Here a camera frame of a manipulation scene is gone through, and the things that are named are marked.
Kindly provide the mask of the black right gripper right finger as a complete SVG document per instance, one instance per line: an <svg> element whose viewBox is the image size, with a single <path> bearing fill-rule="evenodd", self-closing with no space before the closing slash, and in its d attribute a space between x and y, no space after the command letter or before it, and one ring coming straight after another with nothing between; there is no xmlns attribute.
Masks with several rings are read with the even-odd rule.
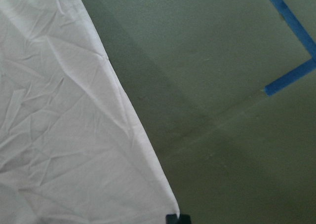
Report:
<svg viewBox="0 0 316 224"><path fill-rule="evenodd" d="M190 215L180 214L178 219L178 224L191 224Z"/></svg>

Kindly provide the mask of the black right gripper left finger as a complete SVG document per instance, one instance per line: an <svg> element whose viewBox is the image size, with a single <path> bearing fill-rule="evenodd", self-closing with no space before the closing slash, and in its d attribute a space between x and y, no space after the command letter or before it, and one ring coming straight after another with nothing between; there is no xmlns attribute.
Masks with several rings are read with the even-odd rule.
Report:
<svg viewBox="0 0 316 224"><path fill-rule="evenodd" d="M166 224L177 224L178 223L178 217L176 214L168 214L165 217Z"/></svg>

